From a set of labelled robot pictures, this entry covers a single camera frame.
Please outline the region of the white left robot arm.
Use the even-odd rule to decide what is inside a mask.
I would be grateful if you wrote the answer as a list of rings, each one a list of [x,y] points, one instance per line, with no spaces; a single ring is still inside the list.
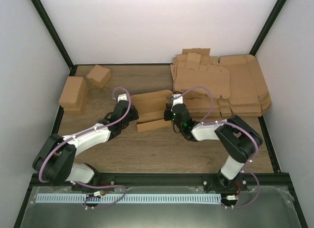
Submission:
[[[137,119],[135,106],[129,101],[120,100],[112,112],[92,127],[67,136],[50,135],[32,164],[39,173],[40,182],[59,185],[73,181],[86,184],[88,188],[97,186],[100,173],[87,163],[75,163],[75,157],[95,145],[114,139]]]

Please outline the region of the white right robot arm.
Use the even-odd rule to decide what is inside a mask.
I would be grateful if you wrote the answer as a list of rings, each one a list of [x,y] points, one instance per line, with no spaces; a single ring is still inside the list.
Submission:
[[[166,104],[164,120],[171,121],[185,140],[199,142],[219,140],[229,154],[226,162],[217,174],[217,183],[224,189],[230,189],[236,183],[236,177],[258,152],[263,144],[262,137],[238,115],[211,123],[192,119],[185,104]]]

